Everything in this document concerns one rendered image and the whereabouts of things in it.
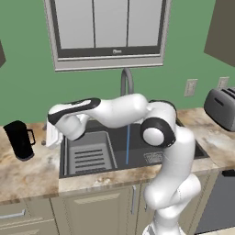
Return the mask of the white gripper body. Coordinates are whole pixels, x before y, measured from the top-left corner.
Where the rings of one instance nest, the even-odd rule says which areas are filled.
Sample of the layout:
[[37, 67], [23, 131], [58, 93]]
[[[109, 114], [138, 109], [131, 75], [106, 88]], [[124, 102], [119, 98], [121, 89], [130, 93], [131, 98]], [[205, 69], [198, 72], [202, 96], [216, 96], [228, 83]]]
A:
[[50, 122], [47, 122], [46, 147], [54, 149], [62, 143], [63, 135]]

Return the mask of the grey ribbed sink tray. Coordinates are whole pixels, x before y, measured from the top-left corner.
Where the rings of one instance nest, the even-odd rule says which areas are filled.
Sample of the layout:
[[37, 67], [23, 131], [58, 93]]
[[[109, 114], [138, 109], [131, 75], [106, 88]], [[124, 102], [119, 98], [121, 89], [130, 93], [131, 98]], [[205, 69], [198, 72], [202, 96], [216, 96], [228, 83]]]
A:
[[116, 170], [117, 162], [106, 131], [86, 132], [79, 140], [64, 141], [64, 175]]

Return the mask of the blue water stream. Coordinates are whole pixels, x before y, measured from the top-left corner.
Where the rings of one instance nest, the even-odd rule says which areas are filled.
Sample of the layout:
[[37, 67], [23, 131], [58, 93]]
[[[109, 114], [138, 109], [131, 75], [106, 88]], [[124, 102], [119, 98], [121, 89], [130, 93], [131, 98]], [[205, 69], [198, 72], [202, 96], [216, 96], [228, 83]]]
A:
[[127, 126], [126, 165], [129, 165], [130, 125]]

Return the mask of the dark grey sink basin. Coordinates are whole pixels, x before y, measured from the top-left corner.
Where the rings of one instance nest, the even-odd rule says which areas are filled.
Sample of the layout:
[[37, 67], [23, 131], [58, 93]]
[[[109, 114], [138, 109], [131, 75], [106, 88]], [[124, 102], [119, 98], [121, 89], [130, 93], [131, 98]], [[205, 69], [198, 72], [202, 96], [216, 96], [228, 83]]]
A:
[[[86, 126], [86, 132], [97, 132], [97, 131], [106, 131], [109, 135], [115, 159], [117, 162], [116, 170], [108, 170], [105, 172], [126, 170], [131, 168], [139, 168], [144, 166], [152, 166], [160, 163], [146, 163], [144, 159], [144, 154], [148, 152], [157, 152], [162, 153], [162, 149], [152, 147], [146, 144], [140, 136], [140, 124], [131, 124], [130, 125], [130, 143], [129, 143], [129, 165], [126, 165], [126, 146], [127, 146], [127, 127], [119, 129], [108, 129], [105, 126], [98, 123], [96, 120], [90, 120]], [[60, 178], [74, 177], [80, 175], [64, 175], [64, 141], [67, 138], [63, 138], [61, 143], [61, 160], [60, 160]]]

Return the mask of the grey curved sink faucet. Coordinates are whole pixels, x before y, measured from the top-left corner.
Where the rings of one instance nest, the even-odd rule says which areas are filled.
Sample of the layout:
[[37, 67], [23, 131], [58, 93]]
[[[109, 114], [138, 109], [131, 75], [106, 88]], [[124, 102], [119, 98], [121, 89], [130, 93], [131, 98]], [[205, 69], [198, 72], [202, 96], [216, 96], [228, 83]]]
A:
[[134, 93], [134, 82], [131, 70], [124, 68], [121, 73], [120, 95], [130, 95]]

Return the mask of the beige drawer front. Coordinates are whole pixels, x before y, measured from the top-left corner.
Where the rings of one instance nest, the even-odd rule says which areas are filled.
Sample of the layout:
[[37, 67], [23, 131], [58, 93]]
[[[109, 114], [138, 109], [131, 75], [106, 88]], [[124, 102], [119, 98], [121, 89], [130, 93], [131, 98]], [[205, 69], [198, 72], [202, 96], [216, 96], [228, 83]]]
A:
[[20, 200], [15, 204], [0, 205], [0, 228], [43, 221], [53, 218], [50, 200]]
[[0, 235], [59, 235], [54, 220], [0, 229]]

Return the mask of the beige cupboard door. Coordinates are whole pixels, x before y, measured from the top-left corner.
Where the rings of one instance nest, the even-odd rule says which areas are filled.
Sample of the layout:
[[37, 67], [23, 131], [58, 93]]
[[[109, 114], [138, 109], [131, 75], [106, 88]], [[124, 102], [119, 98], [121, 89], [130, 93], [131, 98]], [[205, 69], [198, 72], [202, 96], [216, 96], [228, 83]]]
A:
[[60, 235], [135, 235], [140, 187], [132, 185], [89, 194], [58, 196], [51, 200]]
[[[218, 172], [210, 172], [209, 174], [196, 174], [200, 183], [201, 191], [198, 196], [194, 197], [186, 206], [179, 218], [179, 225], [186, 235], [195, 235], [196, 228], [203, 215], [207, 201], [218, 178]], [[140, 200], [137, 216], [136, 235], [142, 235], [144, 229], [151, 223], [154, 211], [151, 209], [144, 210], [143, 191], [148, 183], [143, 183], [140, 187]]]

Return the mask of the grey framed window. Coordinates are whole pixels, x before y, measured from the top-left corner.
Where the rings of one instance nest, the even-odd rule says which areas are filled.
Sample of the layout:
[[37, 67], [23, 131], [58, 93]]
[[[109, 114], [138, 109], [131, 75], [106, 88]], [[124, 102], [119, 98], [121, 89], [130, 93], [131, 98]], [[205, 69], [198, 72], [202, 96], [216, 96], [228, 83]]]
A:
[[57, 72], [162, 66], [172, 0], [43, 0]]

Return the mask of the grey toaster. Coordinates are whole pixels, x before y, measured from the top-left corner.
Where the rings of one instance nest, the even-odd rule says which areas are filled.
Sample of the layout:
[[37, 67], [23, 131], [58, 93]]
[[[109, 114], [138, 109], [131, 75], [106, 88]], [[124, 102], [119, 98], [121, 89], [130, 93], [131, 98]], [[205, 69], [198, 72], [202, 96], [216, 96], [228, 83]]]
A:
[[211, 89], [204, 110], [222, 128], [235, 132], [235, 87]]

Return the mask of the grey dishwasher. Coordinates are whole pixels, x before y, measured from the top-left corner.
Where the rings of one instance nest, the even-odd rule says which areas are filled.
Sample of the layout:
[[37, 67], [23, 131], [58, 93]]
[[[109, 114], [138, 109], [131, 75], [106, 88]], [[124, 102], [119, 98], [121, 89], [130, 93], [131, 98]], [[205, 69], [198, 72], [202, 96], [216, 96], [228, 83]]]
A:
[[235, 177], [224, 177], [221, 172], [195, 235], [232, 227], [235, 227]]

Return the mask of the dark brown wall cupboard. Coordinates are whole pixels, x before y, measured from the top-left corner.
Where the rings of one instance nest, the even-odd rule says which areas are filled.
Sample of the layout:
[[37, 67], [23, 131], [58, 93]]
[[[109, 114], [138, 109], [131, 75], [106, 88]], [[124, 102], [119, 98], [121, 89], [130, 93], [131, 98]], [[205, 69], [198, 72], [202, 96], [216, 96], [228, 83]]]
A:
[[5, 62], [6, 62], [6, 56], [2, 46], [2, 42], [0, 40], [0, 68], [4, 65]]
[[216, 0], [204, 53], [235, 67], [235, 0]]

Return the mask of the beige wall outlet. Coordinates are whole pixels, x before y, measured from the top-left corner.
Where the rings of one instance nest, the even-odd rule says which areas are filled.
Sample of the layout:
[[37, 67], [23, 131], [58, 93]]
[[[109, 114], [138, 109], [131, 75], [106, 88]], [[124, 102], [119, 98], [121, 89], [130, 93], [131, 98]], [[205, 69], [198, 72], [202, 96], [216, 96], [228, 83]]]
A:
[[226, 88], [228, 86], [228, 82], [229, 82], [229, 77], [228, 76], [220, 77], [218, 79], [218, 89]]
[[193, 96], [196, 90], [197, 79], [188, 79], [185, 85], [184, 97]]

